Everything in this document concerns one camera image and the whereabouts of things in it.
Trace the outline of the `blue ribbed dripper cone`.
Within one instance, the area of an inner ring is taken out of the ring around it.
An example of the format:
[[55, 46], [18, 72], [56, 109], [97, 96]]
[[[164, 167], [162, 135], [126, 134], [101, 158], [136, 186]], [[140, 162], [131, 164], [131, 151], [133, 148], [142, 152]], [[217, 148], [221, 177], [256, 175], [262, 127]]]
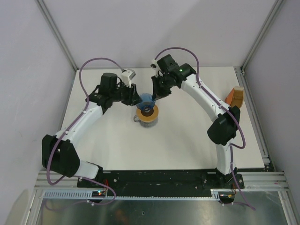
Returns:
[[138, 109], [147, 113], [153, 109], [156, 102], [152, 99], [151, 94], [143, 93], [140, 95], [140, 98], [142, 101], [136, 105]]

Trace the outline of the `clear glass pitcher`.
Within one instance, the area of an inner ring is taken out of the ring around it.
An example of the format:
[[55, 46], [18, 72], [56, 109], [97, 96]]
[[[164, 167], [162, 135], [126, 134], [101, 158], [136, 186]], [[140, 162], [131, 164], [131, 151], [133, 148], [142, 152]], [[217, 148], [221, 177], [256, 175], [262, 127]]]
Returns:
[[136, 122], [136, 123], [139, 123], [144, 128], [152, 128], [158, 123], [158, 118], [155, 118], [153, 121], [150, 121], [150, 122], [145, 122], [145, 121], [140, 120], [138, 118], [138, 116], [135, 115], [133, 117], [133, 121]]

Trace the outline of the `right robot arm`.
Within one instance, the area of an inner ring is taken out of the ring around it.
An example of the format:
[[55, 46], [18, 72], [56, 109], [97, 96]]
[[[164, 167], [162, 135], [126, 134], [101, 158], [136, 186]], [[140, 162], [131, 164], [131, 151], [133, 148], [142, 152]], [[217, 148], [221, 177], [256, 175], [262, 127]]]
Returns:
[[152, 100], [157, 101], [171, 94], [173, 87], [186, 92], [208, 114], [212, 121], [207, 134], [215, 143], [217, 151], [216, 182], [221, 188], [227, 188], [233, 183], [230, 174], [233, 170], [233, 155], [230, 145], [236, 137], [239, 127], [240, 109], [230, 107], [223, 100], [210, 91], [199, 78], [199, 69], [194, 69], [189, 64], [179, 65], [171, 55], [166, 55], [159, 60], [153, 59], [151, 67], [155, 69], [152, 76]]

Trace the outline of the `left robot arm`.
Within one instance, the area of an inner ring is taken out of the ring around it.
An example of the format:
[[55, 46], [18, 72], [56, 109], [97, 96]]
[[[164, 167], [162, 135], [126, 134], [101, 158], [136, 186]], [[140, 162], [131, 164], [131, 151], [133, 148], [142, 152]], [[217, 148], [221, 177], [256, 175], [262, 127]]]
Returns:
[[79, 158], [76, 147], [85, 134], [114, 102], [134, 106], [142, 100], [136, 85], [132, 83], [135, 71], [124, 70], [120, 76], [103, 73], [100, 84], [87, 95], [86, 105], [75, 120], [55, 135], [46, 135], [42, 139], [42, 164], [48, 171], [54, 171], [65, 177], [86, 177], [87, 182], [97, 188], [104, 178], [99, 173], [100, 166]]

